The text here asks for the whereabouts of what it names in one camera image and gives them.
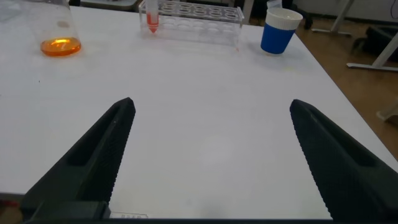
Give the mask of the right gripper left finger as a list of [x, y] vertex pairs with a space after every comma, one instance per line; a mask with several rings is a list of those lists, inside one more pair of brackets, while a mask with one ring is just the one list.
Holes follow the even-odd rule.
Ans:
[[130, 98], [115, 102], [24, 195], [24, 217], [102, 212], [109, 205], [135, 113]]

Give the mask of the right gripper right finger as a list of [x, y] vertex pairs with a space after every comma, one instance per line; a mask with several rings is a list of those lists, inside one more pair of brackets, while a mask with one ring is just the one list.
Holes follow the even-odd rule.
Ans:
[[295, 133], [313, 179], [338, 222], [397, 221], [397, 172], [301, 100], [290, 105]]

